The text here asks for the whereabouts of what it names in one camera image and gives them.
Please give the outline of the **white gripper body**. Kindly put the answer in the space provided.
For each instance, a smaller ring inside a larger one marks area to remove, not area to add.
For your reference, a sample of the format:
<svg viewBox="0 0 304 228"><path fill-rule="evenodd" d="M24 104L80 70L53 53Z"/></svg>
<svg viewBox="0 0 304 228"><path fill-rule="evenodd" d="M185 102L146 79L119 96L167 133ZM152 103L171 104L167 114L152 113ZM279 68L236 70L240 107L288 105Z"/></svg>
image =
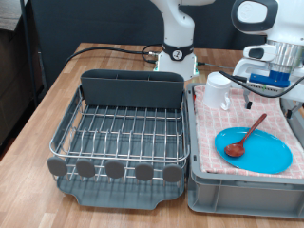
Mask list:
<svg viewBox="0 0 304 228"><path fill-rule="evenodd" d="M304 102L304 66L301 61L278 62L242 58L233 72L245 89L268 98Z"/></svg>

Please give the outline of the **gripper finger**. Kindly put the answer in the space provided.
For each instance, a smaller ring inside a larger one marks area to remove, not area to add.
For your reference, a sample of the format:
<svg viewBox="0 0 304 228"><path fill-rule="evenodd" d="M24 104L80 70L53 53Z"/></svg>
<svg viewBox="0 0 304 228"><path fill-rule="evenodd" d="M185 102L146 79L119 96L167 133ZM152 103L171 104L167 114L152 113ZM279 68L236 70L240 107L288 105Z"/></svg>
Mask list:
<svg viewBox="0 0 304 228"><path fill-rule="evenodd" d="M291 119L299 109L300 109L300 102L296 102L296 101L288 102L286 118Z"/></svg>
<svg viewBox="0 0 304 228"><path fill-rule="evenodd" d="M251 106L252 106L252 102L249 100L249 94L250 94L250 91L244 89L243 97L244 97L244 100L245 100L245 108L246 109L251 109Z"/></svg>

